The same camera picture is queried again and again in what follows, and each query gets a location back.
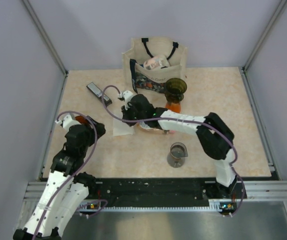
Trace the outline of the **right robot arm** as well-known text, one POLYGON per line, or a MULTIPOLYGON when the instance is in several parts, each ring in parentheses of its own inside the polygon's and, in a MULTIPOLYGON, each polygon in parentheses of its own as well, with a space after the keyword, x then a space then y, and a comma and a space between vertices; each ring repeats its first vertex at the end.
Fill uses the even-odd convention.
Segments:
POLYGON ((120 93, 118 99, 124 101, 121 107, 122 121, 131 127, 139 123, 146 130, 158 129, 197 136, 205 154, 214 160, 217 193, 228 198, 235 192, 237 174, 232 169, 232 164, 238 158, 233 144, 235 136, 216 113, 192 116, 154 107, 143 94, 129 90, 120 93))

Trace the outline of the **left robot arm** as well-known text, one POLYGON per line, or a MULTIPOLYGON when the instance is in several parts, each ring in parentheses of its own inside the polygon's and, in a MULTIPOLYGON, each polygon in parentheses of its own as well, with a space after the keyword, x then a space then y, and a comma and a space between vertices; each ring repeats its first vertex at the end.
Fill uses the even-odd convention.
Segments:
POLYGON ((96 195, 96 179, 81 172, 89 160, 89 147, 106 133, 105 125, 89 116, 66 114, 56 124, 65 131, 65 143, 53 157, 41 197, 15 240, 60 240, 71 217, 85 198, 96 195))

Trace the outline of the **dark green glass dripper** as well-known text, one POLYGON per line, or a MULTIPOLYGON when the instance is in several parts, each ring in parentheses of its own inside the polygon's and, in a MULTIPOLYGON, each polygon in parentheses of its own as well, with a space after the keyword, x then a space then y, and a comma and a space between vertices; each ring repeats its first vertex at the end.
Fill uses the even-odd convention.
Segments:
POLYGON ((180 103, 184 99, 184 93, 187 91, 187 84, 180 78, 171 78, 164 84, 165 97, 168 102, 180 103))

